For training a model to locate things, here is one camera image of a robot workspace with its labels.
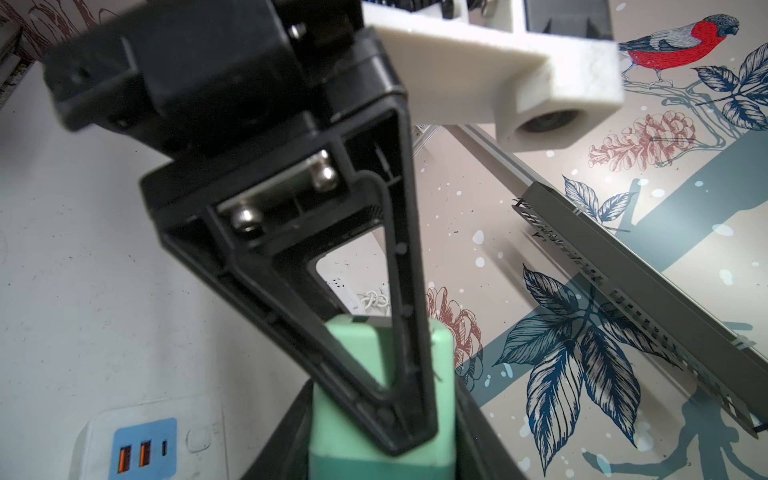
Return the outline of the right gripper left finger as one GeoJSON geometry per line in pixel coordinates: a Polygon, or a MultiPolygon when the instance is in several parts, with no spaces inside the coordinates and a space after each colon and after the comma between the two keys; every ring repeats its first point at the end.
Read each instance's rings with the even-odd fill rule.
{"type": "Polygon", "coordinates": [[[300,114],[215,159],[140,182],[162,247],[288,354],[383,452],[437,433],[406,100],[389,94],[322,128],[300,114]],[[391,315],[370,319],[384,370],[337,336],[342,302],[316,270],[382,227],[391,315]]]}

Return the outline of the long white power strip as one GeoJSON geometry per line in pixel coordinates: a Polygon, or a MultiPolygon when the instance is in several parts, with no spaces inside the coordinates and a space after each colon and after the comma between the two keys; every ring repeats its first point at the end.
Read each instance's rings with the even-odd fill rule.
{"type": "Polygon", "coordinates": [[[75,441],[71,479],[227,479],[223,410],[197,395],[104,411],[75,441]]]}

